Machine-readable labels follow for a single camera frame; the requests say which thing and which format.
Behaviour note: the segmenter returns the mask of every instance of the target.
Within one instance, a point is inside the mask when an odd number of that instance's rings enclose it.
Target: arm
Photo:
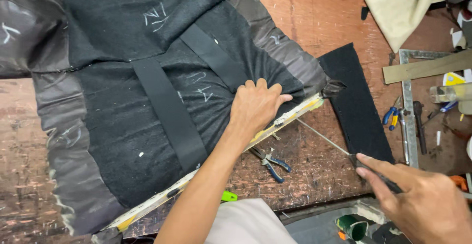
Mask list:
[[[231,107],[229,124],[213,152],[169,212],[154,243],[203,243],[216,217],[221,195],[237,158],[254,135],[275,117],[290,95],[282,87],[267,89],[264,79],[241,85]]]
[[[472,243],[471,212],[449,177],[402,164],[392,165],[363,154],[357,154],[357,158],[404,191],[394,195],[372,171],[356,169],[372,186],[387,217],[414,244]]]

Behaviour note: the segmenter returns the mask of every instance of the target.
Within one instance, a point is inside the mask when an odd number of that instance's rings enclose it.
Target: green cup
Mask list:
[[[353,241],[359,241],[365,236],[369,223],[367,221],[359,221],[352,215],[339,217],[335,221],[336,226],[343,230]]]

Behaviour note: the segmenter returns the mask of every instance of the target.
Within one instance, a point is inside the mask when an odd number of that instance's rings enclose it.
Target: wire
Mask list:
[[[299,118],[297,118],[296,120],[298,120],[301,124],[307,126],[310,130],[314,131],[316,134],[318,134],[321,138],[325,139],[327,142],[329,142],[331,145],[333,145],[334,147],[338,148],[341,152],[345,153],[346,155],[349,155],[348,152],[346,152],[346,150],[342,149],[341,147],[339,147],[337,144],[333,143],[330,139],[326,138],[323,136],[323,134],[317,132],[314,128],[310,127],[308,124],[304,123],[303,121],[301,121]]]
[[[451,8],[451,5],[449,3],[449,0],[444,0],[444,1],[445,1],[446,9],[449,12],[449,14],[451,15],[452,22],[455,23],[457,25],[457,27],[462,31],[462,27],[459,25],[459,23],[457,22],[457,18],[454,16],[454,13],[452,12],[452,8]]]

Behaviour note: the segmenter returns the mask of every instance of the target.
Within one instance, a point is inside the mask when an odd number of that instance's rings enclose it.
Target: green plastic tool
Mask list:
[[[234,193],[224,191],[223,196],[221,196],[221,200],[223,200],[223,201],[235,201],[235,200],[237,200],[237,195],[234,194]]]

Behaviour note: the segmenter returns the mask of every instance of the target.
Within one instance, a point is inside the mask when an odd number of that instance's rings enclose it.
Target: orange object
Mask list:
[[[469,190],[467,189],[467,181],[465,178],[461,176],[450,176],[449,177],[452,181],[456,183],[456,186],[461,189],[461,191],[468,193]]]
[[[339,230],[338,235],[342,240],[347,239],[347,235],[342,230]]]

